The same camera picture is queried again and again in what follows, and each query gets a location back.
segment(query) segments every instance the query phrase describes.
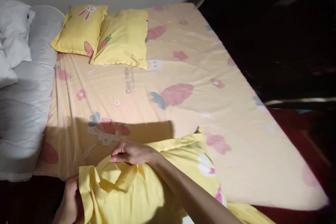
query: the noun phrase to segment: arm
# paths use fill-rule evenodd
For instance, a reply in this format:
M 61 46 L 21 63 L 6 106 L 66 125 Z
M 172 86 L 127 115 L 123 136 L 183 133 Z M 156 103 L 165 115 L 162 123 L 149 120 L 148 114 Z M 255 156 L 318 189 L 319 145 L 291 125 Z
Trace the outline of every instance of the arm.
M 82 198 L 78 189 L 78 174 L 65 182 L 64 194 L 52 224 L 72 224 L 84 217 Z
M 111 162 L 127 162 L 134 165 L 150 164 L 168 184 L 195 224 L 242 224 L 207 191 L 147 145 L 120 141 L 112 151 Z

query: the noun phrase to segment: pillowcase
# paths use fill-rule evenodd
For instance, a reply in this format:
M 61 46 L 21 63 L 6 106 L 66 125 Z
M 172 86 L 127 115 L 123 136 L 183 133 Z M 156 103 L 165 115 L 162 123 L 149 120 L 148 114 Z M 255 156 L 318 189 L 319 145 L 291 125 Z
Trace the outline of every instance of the pillowcase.
M 90 64 L 127 64 L 147 69 L 147 19 L 147 10 L 128 9 L 107 15 L 97 54 Z
M 5 40 L 5 39 L 6 39 L 5 35 L 3 35 L 3 34 L 0 32 L 0 41 Z
M 0 0 L 0 31 L 6 37 L 3 49 L 11 68 L 22 61 L 32 60 L 28 46 L 28 19 L 31 22 L 34 16 L 35 12 L 31 11 L 27 4 L 13 0 Z
M 147 145 L 160 151 L 226 206 L 214 165 L 199 131 L 181 139 Z M 106 157 L 97 167 L 79 168 L 84 223 L 181 223 L 182 218 L 187 217 L 173 192 L 150 165 L 111 163 L 110 159 L 110 156 Z
M 107 9 L 106 5 L 70 7 L 61 31 L 50 45 L 62 53 L 76 53 L 92 57 L 96 53 L 100 26 Z
M 16 83 L 17 76 L 15 72 L 11 69 L 10 64 L 7 62 L 4 50 L 0 41 L 0 89 Z

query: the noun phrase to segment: yellow fabric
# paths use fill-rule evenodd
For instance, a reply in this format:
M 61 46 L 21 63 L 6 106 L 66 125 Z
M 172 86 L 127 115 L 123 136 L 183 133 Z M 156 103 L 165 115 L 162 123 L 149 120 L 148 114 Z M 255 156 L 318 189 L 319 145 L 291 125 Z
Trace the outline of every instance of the yellow fabric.
M 275 224 L 274 221 L 251 205 L 234 202 L 228 202 L 227 205 L 230 212 L 243 224 Z
M 127 64 L 147 69 L 147 10 L 122 10 L 106 16 L 91 65 Z
M 95 55 L 107 9 L 106 5 L 74 5 L 69 8 L 61 31 L 50 44 L 52 48 L 62 53 Z
M 214 174 L 202 173 L 208 159 L 202 134 L 147 144 L 215 196 L 220 187 Z M 168 186 L 148 164 L 111 163 L 79 168 L 79 190 L 85 223 L 179 223 L 186 213 Z

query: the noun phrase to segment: human hand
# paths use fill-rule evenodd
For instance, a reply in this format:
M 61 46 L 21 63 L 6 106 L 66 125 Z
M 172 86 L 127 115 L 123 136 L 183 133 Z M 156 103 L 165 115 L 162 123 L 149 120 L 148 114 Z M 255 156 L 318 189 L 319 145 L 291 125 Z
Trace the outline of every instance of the human hand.
M 141 143 L 120 140 L 111 152 L 110 162 L 126 162 L 132 165 L 142 165 L 152 162 L 159 152 Z
M 83 213 L 82 198 L 78 189 L 78 174 L 73 174 L 65 182 L 63 198 L 55 214 L 53 224 L 72 224 Z

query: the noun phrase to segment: bed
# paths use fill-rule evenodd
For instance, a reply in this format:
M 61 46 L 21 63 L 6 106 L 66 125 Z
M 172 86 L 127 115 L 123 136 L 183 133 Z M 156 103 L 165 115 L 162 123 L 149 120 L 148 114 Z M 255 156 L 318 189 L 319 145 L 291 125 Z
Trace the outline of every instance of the bed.
M 64 15 L 51 6 L 35 6 L 29 32 L 31 62 L 14 71 L 16 84 L 0 90 L 0 180 L 31 178 L 41 150 L 50 108 L 57 52 L 50 42 Z
M 154 142 L 201 128 L 234 202 L 315 210 L 328 198 L 197 8 L 149 9 L 148 70 L 57 56 L 35 175 L 65 179 L 120 139 Z

